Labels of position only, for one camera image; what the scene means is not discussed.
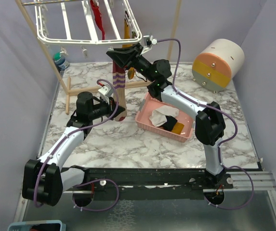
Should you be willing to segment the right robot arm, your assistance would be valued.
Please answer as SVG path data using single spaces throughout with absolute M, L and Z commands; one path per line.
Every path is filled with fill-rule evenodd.
M 176 89 L 168 81 L 172 75 L 169 61 L 159 59 L 150 63 L 142 56 L 142 51 L 142 45 L 137 43 L 127 48 L 110 49 L 106 54 L 120 68 L 128 70 L 133 67 L 149 80 L 147 88 L 151 97 L 174 106 L 195 120 L 195 136 L 203 144 L 206 157 L 205 183 L 210 188 L 218 187 L 225 174 L 218 147 L 226 128 L 219 104 L 200 103 Z

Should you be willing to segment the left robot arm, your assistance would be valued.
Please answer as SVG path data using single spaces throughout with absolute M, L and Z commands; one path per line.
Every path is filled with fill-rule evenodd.
M 62 171 L 64 163 L 71 153 L 87 138 L 96 125 L 94 120 L 106 117 L 112 120 L 124 108 L 119 105 L 119 95 L 101 94 L 96 98 L 85 91 L 78 94 L 76 110 L 70 117 L 61 138 L 54 146 L 37 160 L 30 159 L 24 169 L 22 196 L 33 200 L 35 207 L 55 206 L 62 193 L 70 188 L 80 190 L 94 184 L 81 167 L 72 167 Z

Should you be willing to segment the mustard striped-cuff sock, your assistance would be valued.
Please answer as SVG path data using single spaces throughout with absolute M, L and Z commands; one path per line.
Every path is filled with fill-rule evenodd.
M 182 133 L 182 130 L 184 128 L 184 124 L 177 122 L 173 129 L 171 130 L 172 133 L 180 135 Z

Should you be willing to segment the white sock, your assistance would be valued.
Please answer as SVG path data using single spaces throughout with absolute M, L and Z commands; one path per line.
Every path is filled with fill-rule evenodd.
M 164 105 L 153 110 L 151 116 L 149 117 L 149 120 L 151 121 L 153 126 L 160 127 L 167 121 L 166 116 L 172 116 L 176 118 L 178 115 L 179 109 Z

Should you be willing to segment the maroon beige purple-striped sock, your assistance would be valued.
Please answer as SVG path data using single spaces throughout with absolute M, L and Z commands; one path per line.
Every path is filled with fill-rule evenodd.
M 125 99 L 125 70 L 120 68 L 115 62 L 112 63 L 112 75 L 113 75 L 113 86 L 116 89 L 118 94 L 118 103 L 119 107 L 122 107 L 124 110 L 115 117 L 115 121 L 120 122 L 125 119 L 127 116 L 127 106 Z

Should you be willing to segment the olive striped sock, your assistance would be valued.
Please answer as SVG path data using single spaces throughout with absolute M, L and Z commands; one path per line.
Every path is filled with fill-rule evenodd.
M 133 79 L 135 76 L 135 69 L 131 67 L 127 72 L 128 79 Z

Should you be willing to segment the red patterned sock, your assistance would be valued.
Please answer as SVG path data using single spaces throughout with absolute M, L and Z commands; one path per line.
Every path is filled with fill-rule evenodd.
M 101 31 L 102 40 L 105 40 L 105 30 L 103 27 L 102 14 L 100 12 L 99 5 L 94 0 L 90 0 L 90 5 L 95 17 L 96 25 Z

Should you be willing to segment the black sock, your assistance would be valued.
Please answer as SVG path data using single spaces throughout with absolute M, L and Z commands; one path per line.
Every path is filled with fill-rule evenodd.
M 178 120 L 172 116 L 166 116 L 166 122 L 161 127 L 166 131 L 172 131 Z

